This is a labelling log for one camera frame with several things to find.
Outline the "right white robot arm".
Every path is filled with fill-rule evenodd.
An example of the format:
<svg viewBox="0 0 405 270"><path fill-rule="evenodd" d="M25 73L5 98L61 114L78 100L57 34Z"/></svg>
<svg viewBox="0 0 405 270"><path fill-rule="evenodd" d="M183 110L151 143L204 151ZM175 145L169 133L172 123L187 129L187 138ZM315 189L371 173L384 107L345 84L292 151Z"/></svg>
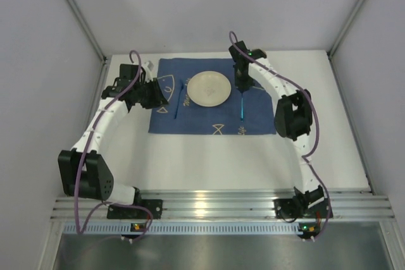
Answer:
<svg viewBox="0 0 405 270"><path fill-rule="evenodd" d="M272 99L277 100L274 114L276 133L292 141L301 172L301 183L294 196L275 203L276 217L284 221L304 218L309 210L325 199L323 186L311 164L311 155L319 143L319 121L313 114L311 95L279 74L261 49L250 50L243 41L229 47L234 61L235 85L241 92L258 83Z"/></svg>

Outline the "dark blue spoon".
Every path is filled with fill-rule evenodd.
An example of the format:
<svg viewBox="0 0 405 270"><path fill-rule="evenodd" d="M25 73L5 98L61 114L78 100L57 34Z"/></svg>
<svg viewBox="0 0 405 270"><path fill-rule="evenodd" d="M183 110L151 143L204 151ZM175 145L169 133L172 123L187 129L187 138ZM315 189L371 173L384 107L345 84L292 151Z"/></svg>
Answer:
<svg viewBox="0 0 405 270"><path fill-rule="evenodd" d="M244 121L244 95L240 94L240 120Z"/></svg>

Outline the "blue cloth placemat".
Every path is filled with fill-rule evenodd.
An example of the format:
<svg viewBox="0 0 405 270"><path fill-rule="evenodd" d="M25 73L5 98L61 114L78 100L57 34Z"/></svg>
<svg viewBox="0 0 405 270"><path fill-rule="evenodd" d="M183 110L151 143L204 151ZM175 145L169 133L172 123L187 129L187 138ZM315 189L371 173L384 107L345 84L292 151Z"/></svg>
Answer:
<svg viewBox="0 0 405 270"><path fill-rule="evenodd" d="M240 120L240 92L232 87L230 97L216 107L202 107L187 95L189 80L203 71L216 71L234 83L230 58L160 59L158 82L169 104L151 112L149 133L182 135L267 135L276 133L270 95L255 83L244 92L244 121ZM184 90L174 119L181 82Z"/></svg>

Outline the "cream round plate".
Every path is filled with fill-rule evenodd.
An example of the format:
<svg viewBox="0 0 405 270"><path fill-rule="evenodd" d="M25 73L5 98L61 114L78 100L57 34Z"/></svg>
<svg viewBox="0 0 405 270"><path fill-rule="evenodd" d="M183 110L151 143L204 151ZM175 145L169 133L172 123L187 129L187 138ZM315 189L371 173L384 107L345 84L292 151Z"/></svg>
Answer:
<svg viewBox="0 0 405 270"><path fill-rule="evenodd" d="M187 95L191 101L202 107L216 107L229 97L232 86L228 78L216 71L203 71L188 82Z"/></svg>

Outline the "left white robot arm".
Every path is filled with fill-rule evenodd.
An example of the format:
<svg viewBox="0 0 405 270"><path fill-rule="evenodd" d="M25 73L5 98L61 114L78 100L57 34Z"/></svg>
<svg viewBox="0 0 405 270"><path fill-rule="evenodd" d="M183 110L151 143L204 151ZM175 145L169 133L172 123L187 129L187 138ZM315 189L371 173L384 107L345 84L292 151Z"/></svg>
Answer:
<svg viewBox="0 0 405 270"><path fill-rule="evenodd" d="M121 64L118 77L103 90L98 109L80 140L59 153L59 172L67 196L126 206L141 200L138 188L115 181L103 156L118 126L136 104L144 109L160 108L168 99L148 66Z"/></svg>

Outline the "beige cup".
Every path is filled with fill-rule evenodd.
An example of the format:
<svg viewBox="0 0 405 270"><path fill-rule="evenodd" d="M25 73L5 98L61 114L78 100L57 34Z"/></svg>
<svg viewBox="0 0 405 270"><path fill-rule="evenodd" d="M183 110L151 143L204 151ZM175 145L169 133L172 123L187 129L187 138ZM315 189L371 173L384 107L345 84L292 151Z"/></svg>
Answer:
<svg viewBox="0 0 405 270"><path fill-rule="evenodd" d="M252 53L252 57L254 59L267 58L266 53L261 49L254 49L254 50L251 51L251 53Z"/></svg>

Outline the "blue metal fork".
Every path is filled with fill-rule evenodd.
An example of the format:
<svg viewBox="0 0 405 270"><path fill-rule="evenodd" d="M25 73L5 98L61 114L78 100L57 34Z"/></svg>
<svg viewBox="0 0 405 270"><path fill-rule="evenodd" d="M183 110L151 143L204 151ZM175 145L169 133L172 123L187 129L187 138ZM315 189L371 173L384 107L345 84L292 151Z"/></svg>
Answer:
<svg viewBox="0 0 405 270"><path fill-rule="evenodd" d="M179 107L180 107L180 101L181 101L181 97L182 97L182 92L183 92L183 90L184 90L184 83L181 82L181 84L180 84L180 89L179 89L179 93L178 93L177 105L176 105L176 108L175 108L175 115L174 115L174 119L175 119L175 120L177 119L177 116L178 116L178 109L179 109Z"/></svg>

